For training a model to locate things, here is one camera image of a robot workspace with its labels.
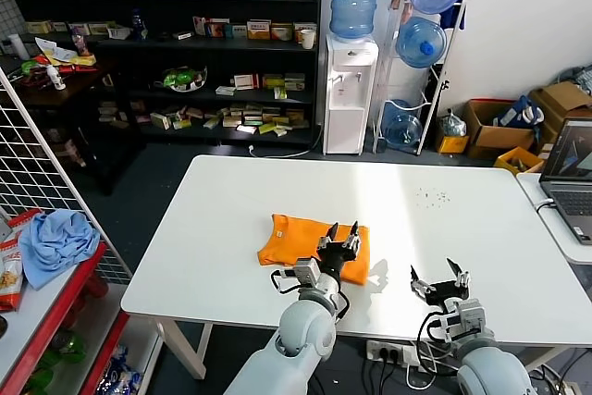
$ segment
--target snack bag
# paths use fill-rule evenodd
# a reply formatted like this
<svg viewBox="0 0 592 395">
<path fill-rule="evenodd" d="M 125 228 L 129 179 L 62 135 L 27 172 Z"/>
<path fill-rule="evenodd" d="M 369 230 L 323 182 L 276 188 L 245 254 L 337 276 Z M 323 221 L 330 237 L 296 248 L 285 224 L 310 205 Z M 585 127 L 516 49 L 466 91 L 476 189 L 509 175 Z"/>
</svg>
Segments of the snack bag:
<svg viewBox="0 0 592 395">
<path fill-rule="evenodd" d="M 38 213 L 41 210 L 37 208 L 29 210 L 7 222 L 13 231 L 0 243 L 0 312 L 19 308 L 23 273 L 18 239 L 20 232 Z"/>
</svg>

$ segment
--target white table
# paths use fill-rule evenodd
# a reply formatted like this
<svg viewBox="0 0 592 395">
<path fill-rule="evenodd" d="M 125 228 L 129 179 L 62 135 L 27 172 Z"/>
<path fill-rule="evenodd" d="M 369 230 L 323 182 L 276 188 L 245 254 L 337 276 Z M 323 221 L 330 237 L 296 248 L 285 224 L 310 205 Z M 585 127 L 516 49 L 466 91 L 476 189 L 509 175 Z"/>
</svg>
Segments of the white table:
<svg viewBox="0 0 592 395">
<path fill-rule="evenodd" d="M 538 184 L 540 174 L 521 173 L 517 178 L 532 205 L 537 205 L 548 198 Z M 553 239 L 557 242 L 566 260 L 572 264 L 592 264 L 592 246 L 581 244 L 577 240 L 557 209 L 543 207 L 538 211 L 538 214 Z"/>
<path fill-rule="evenodd" d="M 410 265 L 446 280 L 450 257 L 471 272 L 498 341 L 592 345 L 592 304 L 505 170 L 198 156 L 121 303 L 156 318 L 196 378 L 212 324 L 276 327 L 297 298 L 257 262 L 273 213 L 370 228 L 370 282 L 343 286 L 351 310 L 339 334 L 415 339 L 430 308 L 411 292 Z M 174 320 L 206 323 L 197 353 Z"/>
</svg>

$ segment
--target cup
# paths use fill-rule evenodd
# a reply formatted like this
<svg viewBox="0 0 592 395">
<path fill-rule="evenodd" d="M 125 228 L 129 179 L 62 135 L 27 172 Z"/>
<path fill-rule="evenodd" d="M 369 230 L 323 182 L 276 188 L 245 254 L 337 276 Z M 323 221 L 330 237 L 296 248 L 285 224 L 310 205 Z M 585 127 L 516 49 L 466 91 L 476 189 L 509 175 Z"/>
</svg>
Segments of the cup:
<svg viewBox="0 0 592 395">
<path fill-rule="evenodd" d="M 316 31 L 302 30 L 300 31 L 300 33 L 302 35 L 302 48 L 304 48 L 305 50 L 310 50 L 311 48 L 313 48 L 313 46 L 315 46 Z"/>
</svg>

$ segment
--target blue towel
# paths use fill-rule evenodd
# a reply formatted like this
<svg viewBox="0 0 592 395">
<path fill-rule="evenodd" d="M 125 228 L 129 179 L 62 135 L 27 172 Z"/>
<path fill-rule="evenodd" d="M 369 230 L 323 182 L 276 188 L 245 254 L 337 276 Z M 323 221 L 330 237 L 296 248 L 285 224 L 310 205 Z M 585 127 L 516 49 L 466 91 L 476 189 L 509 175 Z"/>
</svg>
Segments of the blue towel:
<svg viewBox="0 0 592 395">
<path fill-rule="evenodd" d="M 92 257 L 98 244 L 99 232 L 73 210 L 35 215 L 18 237 L 25 277 L 36 290 Z"/>
</svg>

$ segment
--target orange cloth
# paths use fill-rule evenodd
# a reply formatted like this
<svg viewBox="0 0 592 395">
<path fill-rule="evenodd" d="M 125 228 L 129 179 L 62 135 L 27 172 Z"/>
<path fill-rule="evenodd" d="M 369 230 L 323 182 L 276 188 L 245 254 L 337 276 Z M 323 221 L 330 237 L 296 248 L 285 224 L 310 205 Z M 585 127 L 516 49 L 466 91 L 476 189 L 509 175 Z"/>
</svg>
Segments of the orange cloth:
<svg viewBox="0 0 592 395">
<path fill-rule="evenodd" d="M 274 231 L 265 247 L 257 253 L 259 264 L 294 265 L 298 258 L 309 258 L 316 254 L 321 237 L 327 235 L 332 224 L 300 219 L 285 215 L 272 215 Z M 345 241 L 352 226 L 339 226 L 335 241 Z M 370 230 L 359 227 L 362 245 L 355 261 L 345 263 L 341 277 L 354 284 L 364 285 L 370 269 Z"/>
</svg>

